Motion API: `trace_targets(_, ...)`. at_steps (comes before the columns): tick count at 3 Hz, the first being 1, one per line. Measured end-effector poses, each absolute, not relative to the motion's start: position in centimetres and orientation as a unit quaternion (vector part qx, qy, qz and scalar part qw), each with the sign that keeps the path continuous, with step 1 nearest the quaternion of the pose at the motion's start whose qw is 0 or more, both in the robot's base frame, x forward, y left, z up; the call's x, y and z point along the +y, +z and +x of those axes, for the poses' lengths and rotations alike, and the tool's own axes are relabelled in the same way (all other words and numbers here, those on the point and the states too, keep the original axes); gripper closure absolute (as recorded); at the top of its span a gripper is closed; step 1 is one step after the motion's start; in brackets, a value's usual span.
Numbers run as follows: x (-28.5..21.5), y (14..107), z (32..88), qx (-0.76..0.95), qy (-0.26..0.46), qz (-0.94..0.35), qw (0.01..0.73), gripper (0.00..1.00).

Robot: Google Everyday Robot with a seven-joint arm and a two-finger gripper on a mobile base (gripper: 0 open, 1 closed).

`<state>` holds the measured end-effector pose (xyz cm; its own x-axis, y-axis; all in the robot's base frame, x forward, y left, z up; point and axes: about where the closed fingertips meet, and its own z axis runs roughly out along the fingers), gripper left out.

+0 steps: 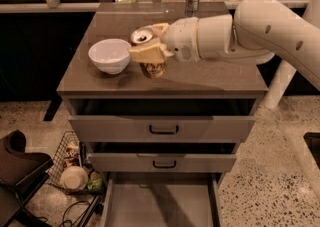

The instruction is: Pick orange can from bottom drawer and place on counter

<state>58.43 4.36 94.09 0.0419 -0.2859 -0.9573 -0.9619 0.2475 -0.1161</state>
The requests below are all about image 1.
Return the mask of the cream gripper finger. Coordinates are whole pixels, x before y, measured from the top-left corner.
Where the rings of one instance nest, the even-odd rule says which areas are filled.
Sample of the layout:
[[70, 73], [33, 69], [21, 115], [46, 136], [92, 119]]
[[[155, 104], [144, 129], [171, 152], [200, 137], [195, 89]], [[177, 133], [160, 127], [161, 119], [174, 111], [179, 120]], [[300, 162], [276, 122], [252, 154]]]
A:
[[164, 63], [165, 53], [160, 42], [151, 45], [135, 46], [128, 50], [131, 59], [138, 63]]
[[146, 29], [150, 30], [154, 38], [162, 38], [167, 32], [170, 25], [168, 23], [157, 23], [153, 25], [146, 26]]

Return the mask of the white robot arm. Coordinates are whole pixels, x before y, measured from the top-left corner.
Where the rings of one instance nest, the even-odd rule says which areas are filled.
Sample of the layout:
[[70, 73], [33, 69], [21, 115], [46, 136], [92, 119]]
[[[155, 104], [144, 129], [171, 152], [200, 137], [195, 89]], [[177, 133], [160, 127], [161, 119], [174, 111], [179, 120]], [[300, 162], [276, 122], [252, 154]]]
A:
[[279, 103], [298, 72], [320, 89], [320, 0], [310, 0], [302, 16], [278, 0], [242, 0], [234, 14], [189, 17], [158, 23], [131, 34], [131, 59], [162, 73], [167, 58], [181, 61], [221, 59], [237, 64], [262, 64], [282, 58], [264, 104]]

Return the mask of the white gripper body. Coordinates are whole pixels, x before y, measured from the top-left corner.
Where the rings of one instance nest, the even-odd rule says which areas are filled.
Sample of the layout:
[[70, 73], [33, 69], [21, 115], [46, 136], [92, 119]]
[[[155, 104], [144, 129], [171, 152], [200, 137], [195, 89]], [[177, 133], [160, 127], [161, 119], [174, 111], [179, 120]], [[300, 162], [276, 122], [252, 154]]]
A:
[[163, 42], [179, 61], [200, 60], [197, 45], [197, 17], [179, 19], [169, 25]]

